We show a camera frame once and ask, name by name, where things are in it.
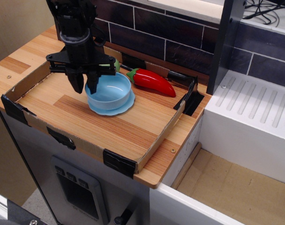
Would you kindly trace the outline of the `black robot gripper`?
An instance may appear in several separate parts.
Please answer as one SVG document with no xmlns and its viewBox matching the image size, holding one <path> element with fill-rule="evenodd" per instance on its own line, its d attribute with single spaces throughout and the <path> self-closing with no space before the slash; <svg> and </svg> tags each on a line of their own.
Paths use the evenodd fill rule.
<svg viewBox="0 0 285 225">
<path fill-rule="evenodd" d="M 65 73 L 75 92 L 81 94 L 84 87 L 83 74 L 87 75 L 87 86 L 90 94 L 97 91 L 101 75 L 115 75 L 116 59 L 104 54 L 91 42 L 85 44 L 65 44 L 57 53 L 46 56 L 50 63 L 50 71 Z"/>
</svg>

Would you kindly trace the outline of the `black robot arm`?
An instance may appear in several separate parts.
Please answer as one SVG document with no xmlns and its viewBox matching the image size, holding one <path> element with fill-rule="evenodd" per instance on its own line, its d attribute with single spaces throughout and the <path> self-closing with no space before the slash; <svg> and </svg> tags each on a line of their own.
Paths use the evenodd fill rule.
<svg viewBox="0 0 285 225">
<path fill-rule="evenodd" d="M 64 73 L 74 91 L 82 93 L 86 85 L 97 91 L 102 75 L 115 75 L 116 59 L 104 53 L 104 32 L 94 23 L 96 6 L 90 0 L 49 0 L 59 40 L 64 48 L 47 55 L 50 71 Z"/>
</svg>

